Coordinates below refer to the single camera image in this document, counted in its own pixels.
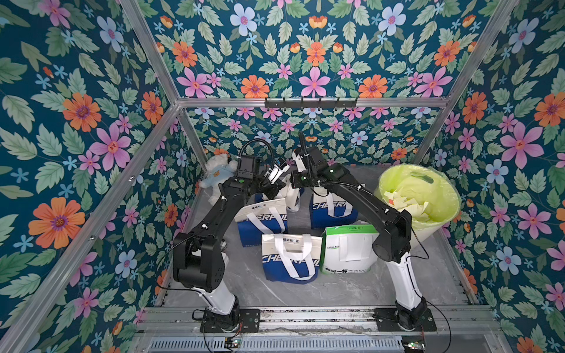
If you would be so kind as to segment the white bag green top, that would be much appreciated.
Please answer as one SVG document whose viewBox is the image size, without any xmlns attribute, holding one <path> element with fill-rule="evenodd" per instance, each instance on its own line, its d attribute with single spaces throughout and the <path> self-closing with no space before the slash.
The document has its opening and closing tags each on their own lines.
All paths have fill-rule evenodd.
<svg viewBox="0 0 565 353">
<path fill-rule="evenodd" d="M 328 227 L 323 233 L 322 271 L 327 274 L 368 272 L 378 260 L 372 249 L 378 235 L 370 224 Z"/>
</svg>

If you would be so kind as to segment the white trash bin green liner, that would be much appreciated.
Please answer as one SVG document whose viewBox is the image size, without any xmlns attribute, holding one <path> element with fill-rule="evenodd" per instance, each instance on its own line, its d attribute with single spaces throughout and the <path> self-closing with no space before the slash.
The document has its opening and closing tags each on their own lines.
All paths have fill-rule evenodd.
<svg viewBox="0 0 565 353">
<path fill-rule="evenodd" d="M 447 175 L 424 166 L 400 164 L 386 169 L 375 195 L 386 205 L 410 213 L 413 248 L 461 211 L 461 196 Z"/>
</svg>

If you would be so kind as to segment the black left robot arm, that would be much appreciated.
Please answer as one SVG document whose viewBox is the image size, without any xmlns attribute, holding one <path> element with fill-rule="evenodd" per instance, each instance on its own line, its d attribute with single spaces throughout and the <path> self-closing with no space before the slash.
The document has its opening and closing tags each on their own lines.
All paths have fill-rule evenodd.
<svg viewBox="0 0 565 353">
<path fill-rule="evenodd" d="M 257 138 L 244 144 L 233 176 L 217 185 L 217 200 L 189 232 L 181 232 L 171 252 L 172 276 L 181 291 L 198 294 L 207 304 L 201 331 L 213 324 L 225 332 L 241 327 L 240 305 L 223 281 L 222 241 L 237 213 L 256 194 L 275 197 L 283 187 L 281 169 L 270 143 Z"/>
</svg>

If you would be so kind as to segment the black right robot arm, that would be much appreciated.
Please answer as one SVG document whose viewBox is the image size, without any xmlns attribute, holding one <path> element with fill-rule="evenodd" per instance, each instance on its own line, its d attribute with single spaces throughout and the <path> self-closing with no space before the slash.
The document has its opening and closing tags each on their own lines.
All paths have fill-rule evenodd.
<svg viewBox="0 0 565 353">
<path fill-rule="evenodd" d="M 427 320 L 428 302 L 413 276 L 411 238 L 412 217 L 379 200 L 357 181 L 345 166 L 328 165 L 320 149 L 308 147 L 305 135 L 299 134 L 300 146 L 293 152 L 297 170 L 291 173 L 295 188 L 324 188 L 350 203 L 375 228 L 377 238 L 372 251 L 387 264 L 396 294 L 396 323 L 405 331 L 421 327 Z"/>
</svg>

